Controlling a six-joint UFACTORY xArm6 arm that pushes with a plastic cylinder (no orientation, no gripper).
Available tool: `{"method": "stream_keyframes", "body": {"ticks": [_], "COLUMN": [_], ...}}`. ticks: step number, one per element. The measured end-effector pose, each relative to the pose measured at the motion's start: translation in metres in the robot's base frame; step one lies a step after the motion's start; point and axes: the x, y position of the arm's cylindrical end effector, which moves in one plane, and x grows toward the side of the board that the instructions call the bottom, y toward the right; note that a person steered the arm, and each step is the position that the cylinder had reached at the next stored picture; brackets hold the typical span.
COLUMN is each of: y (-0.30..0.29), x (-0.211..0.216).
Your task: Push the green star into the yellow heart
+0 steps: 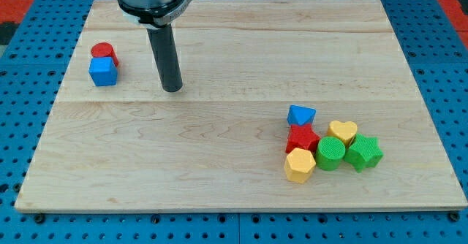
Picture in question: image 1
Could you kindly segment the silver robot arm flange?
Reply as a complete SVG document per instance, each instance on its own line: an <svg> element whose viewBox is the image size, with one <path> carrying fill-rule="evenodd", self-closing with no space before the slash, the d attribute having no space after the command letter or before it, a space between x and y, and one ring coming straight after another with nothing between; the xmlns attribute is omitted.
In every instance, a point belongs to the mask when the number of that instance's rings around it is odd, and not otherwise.
<svg viewBox="0 0 468 244"><path fill-rule="evenodd" d="M124 16L147 29L160 29L181 16L193 0L117 0Z"/></svg>

